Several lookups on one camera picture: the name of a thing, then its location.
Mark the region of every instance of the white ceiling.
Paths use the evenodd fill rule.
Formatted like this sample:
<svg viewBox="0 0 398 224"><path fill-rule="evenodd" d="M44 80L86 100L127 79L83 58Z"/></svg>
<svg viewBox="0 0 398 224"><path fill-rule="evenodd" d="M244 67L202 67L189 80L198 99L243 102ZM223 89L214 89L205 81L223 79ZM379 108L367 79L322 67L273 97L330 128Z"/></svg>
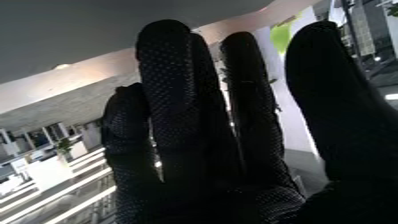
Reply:
<svg viewBox="0 0 398 224"><path fill-rule="evenodd" d="M207 44L214 45L232 32L253 31L283 21L315 2L276 0L262 10L200 26L196 32ZM60 121L68 125L95 119L113 87L136 80L136 61L132 49L127 48L74 63L68 68L3 83L0 127L12 131L20 127L31 130Z"/></svg>

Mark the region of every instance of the black glove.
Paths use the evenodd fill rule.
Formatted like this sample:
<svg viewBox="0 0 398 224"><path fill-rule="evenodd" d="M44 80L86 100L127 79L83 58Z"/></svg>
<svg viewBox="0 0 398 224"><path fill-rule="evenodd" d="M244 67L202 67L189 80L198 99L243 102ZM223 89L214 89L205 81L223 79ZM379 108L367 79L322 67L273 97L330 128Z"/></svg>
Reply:
<svg viewBox="0 0 398 224"><path fill-rule="evenodd" d="M365 81L330 22L310 24L294 35L285 78L330 179L296 223L398 223L398 113Z"/></svg>
<svg viewBox="0 0 398 224"><path fill-rule="evenodd" d="M116 90L102 117L120 224L275 223L292 219L303 203L282 162L275 99L250 34L234 34L221 49L237 138L202 37L175 21L148 24L138 35L141 86Z"/></svg>
<svg viewBox="0 0 398 224"><path fill-rule="evenodd" d="M398 223L398 118L333 24L303 28L285 55L289 90L331 181L305 204L282 163L275 99L248 33L227 37L221 52L234 130L202 38L175 21L143 28L141 86L116 89L102 116L116 223Z"/></svg>

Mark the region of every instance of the ceiling light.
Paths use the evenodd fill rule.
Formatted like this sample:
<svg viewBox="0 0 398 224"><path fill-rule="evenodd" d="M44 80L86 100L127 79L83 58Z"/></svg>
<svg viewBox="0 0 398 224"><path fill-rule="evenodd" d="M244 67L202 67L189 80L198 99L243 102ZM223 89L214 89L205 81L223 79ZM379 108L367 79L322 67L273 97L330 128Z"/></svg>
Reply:
<svg viewBox="0 0 398 224"><path fill-rule="evenodd" d="M155 167L155 168L161 167L161 162L159 162L159 161L154 163L154 167Z"/></svg>
<svg viewBox="0 0 398 224"><path fill-rule="evenodd" d="M398 100L398 94L385 95L385 100Z"/></svg>
<svg viewBox="0 0 398 224"><path fill-rule="evenodd" d="M60 70L60 69L65 69L70 65L68 64L61 64L61 65L56 65L52 70Z"/></svg>

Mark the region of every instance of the gloved hand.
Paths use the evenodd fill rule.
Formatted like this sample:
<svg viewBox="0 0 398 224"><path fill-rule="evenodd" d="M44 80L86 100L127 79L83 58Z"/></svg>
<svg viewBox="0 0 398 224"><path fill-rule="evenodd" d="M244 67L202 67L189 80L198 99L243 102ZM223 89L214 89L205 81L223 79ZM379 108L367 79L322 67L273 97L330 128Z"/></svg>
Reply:
<svg viewBox="0 0 398 224"><path fill-rule="evenodd" d="M102 116L120 224L273 223L292 218L303 202L282 162L275 98L251 35L234 34L221 50L234 130L202 37L170 20L139 32L141 84L116 89Z"/></svg>
<svg viewBox="0 0 398 224"><path fill-rule="evenodd" d="M395 199L395 117L335 32L326 22L303 28L285 55L289 90L331 181L303 205L282 162L275 98L251 35L235 33L221 42L232 130L202 38L175 21L143 28L141 84L116 89L100 130L118 224L388 223L390 216L378 214L394 207L385 196Z"/></svg>

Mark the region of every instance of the finger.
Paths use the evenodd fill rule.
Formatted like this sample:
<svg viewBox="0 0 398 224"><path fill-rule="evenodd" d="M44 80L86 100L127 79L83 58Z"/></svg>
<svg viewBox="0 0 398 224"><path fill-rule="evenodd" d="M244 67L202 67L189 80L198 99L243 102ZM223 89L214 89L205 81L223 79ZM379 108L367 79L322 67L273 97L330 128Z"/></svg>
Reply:
<svg viewBox="0 0 398 224"><path fill-rule="evenodd" d="M177 21L164 20L145 26L136 58L163 179L168 186L191 193L203 181L205 141L198 128L191 35Z"/></svg>
<svg viewBox="0 0 398 224"><path fill-rule="evenodd" d="M331 180L395 175L398 118L358 72L335 24L296 33L285 77Z"/></svg>
<svg viewBox="0 0 398 224"><path fill-rule="evenodd" d="M260 52L250 33L235 33L225 38L221 52L246 178L253 183L294 187L282 162L283 147L275 114L275 97L267 84Z"/></svg>
<svg viewBox="0 0 398 224"><path fill-rule="evenodd" d="M241 156L232 135L225 101L207 45L200 35L191 34L193 76L200 106L200 128L205 134L205 170L214 185L230 186L241 179Z"/></svg>
<svg viewBox="0 0 398 224"><path fill-rule="evenodd" d="M100 119L104 158L116 185L116 221L145 219L155 207L159 179L152 167L147 127L148 110L139 84L118 87Z"/></svg>

